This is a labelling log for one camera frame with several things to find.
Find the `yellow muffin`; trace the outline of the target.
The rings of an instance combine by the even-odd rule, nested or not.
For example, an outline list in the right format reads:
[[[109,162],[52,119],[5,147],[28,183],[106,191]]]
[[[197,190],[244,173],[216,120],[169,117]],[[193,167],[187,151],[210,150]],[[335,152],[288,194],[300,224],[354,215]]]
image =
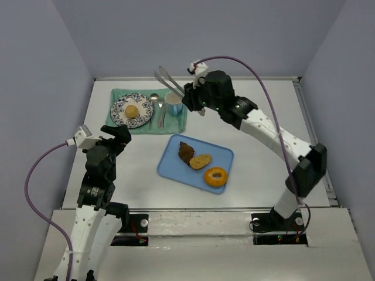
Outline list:
[[[134,105],[129,105],[125,109],[125,116],[128,119],[134,119],[139,115],[138,108]]]

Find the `stainless steel serving tongs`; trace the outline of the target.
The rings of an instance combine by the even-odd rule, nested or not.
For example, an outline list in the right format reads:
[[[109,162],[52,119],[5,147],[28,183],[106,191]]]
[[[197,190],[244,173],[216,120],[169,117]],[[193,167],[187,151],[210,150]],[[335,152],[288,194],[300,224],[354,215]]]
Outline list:
[[[184,89],[169,75],[169,73],[162,66],[159,66],[158,71],[154,71],[154,76],[158,82],[170,89],[179,98],[182,99],[185,96]]]

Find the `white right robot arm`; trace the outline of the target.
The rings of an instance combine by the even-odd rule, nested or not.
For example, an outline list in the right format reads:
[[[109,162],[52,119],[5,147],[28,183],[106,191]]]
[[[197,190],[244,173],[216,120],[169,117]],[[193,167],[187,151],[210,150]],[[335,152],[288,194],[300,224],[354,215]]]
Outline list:
[[[275,224],[289,219],[300,203],[326,174],[328,151],[311,145],[283,130],[276,117],[269,118],[246,97],[237,96],[232,80],[221,70],[195,70],[192,83],[185,84],[183,104],[190,111],[210,108],[220,119],[273,151],[286,164],[289,173],[285,191],[273,206],[270,217]]]

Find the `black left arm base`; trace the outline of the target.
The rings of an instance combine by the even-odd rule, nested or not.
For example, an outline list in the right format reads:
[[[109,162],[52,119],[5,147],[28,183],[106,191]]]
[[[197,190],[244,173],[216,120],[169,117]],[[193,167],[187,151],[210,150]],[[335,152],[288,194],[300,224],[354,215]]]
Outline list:
[[[116,233],[111,246],[148,246],[149,214],[131,213],[126,226]]]

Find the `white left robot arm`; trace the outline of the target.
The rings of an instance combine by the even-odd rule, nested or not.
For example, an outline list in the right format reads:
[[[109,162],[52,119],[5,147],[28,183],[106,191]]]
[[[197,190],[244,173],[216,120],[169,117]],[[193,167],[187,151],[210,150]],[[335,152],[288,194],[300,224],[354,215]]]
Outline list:
[[[129,221],[126,204],[111,201],[115,185],[116,159],[131,141],[126,125],[104,125],[101,132],[109,139],[95,137],[82,125],[68,146],[76,146],[86,155],[86,172],[77,199],[76,217],[67,247],[52,280],[95,280],[100,263],[115,234]]]

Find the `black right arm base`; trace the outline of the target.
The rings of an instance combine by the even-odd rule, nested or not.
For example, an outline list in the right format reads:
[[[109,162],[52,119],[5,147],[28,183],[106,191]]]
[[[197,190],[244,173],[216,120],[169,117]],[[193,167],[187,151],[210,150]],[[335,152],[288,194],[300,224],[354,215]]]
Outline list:
[[[252,213],[248,224],[255,246],[308,245],[305,224],[300,212],[282,222],[271,220],[270,213]]]

